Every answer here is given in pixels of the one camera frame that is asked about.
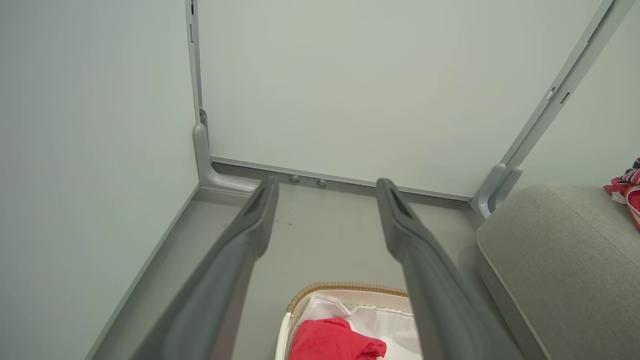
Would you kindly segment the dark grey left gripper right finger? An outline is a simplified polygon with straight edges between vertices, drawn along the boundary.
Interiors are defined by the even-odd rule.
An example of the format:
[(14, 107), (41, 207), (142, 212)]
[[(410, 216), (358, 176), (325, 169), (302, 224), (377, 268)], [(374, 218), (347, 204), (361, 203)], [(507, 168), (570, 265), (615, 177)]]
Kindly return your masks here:
[(376, 182), (386, 248), (401, 265), (426, 360), (521, 360), (518, 346), (389, 178)]

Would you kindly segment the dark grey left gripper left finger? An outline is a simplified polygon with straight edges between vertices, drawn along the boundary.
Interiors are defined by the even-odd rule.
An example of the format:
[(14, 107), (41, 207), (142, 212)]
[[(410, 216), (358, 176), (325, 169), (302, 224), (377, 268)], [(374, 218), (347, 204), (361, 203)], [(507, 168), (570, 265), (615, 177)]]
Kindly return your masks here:
[(262, 180), (156, 324), (134, 360), (230, 360), (256, 262), (265, 254), (279, 198)]

